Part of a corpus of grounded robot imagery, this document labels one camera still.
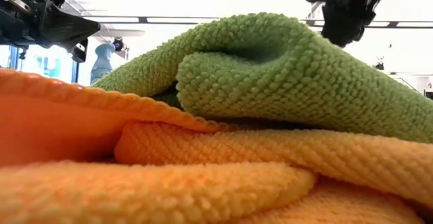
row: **robotic arm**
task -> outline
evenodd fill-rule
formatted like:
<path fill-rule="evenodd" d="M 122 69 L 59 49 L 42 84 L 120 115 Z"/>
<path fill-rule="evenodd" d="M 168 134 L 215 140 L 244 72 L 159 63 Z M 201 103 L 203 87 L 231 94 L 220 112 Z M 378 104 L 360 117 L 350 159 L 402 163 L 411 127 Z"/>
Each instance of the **robotic arm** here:
<path fill-rule="evenodd" d="M 0 45 L 28 49 L 58 45 L 84 62 L 87 38 L 100 30 L 98 22 L 61 11 L 65 0 L 0 0 Z"/>
<path fill-rule="evenodd" d="M 322 7 L 325 24 L 322 36 L 333 44 L 345 47 L 359 41 L 367 25 L 375 17 L 374 9 L 381 0 L 307 0 L 324 2 Z"/>

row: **towel pile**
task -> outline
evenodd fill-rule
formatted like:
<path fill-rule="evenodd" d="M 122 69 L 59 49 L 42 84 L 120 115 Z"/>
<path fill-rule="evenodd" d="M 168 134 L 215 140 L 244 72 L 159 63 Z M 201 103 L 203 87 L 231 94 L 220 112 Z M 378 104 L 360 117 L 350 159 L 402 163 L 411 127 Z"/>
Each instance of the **towel pile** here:
<path fill-rule="evenodd" d="M 427 223 L 433 102 L 296 19 L 188 30 L 94 84 L 0 70 L 1 223 Z"/>

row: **gray bottle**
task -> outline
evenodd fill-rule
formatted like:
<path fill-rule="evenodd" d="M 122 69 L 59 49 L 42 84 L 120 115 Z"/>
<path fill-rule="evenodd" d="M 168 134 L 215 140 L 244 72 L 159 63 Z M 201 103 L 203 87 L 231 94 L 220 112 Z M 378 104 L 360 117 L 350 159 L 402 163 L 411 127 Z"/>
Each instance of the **gray bottle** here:
<path fill-rule="evenodd" d="M 115 46 L 111 43 L 104 43 L 96 47 L 95 53 L 97 55 L 97 59 L 95 65 L 93 65 L 92 67 L 90 75 L 91 85 L 94 82 L 98 81 L 100 78 L 102 78 L 102 76 L 109 74 L 111 71 L 113 71 L 110 60 L 115 49 Z"/>

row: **green cloth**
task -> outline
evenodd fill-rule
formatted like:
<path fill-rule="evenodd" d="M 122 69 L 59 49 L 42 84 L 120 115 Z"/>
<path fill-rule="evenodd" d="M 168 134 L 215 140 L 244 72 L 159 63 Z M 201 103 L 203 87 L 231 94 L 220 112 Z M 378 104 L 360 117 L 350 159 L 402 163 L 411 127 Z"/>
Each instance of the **green cloth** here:
<path fill-rule="evenodd" d="M 277 14 L 199 25 L 94 87 L 155 97 L 205 118 L 266 118 L 433 142 L 433 101 Z"/>

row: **black machine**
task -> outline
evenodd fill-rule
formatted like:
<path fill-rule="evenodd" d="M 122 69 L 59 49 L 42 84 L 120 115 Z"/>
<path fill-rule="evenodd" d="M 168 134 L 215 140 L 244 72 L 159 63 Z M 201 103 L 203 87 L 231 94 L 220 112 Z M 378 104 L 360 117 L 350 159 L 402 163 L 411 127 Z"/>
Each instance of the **black machine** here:
<path fill-rule="evenodd" d="M 65 0 L 0 0 L 0 45 L 24 51 L 29 45 L 58 45 L 84 62 L 87 38 L 100 30 L 98 22 L 61 11 Z"/>
<path fill-rule="evenodd" d="M 307 0 L 324 2 L 322 7 L 325 24 L 322 36 L 333 44 L 345 47 L 359 41 L 367 25 L 375 17 L 374 9 L 381 0 Z"/>

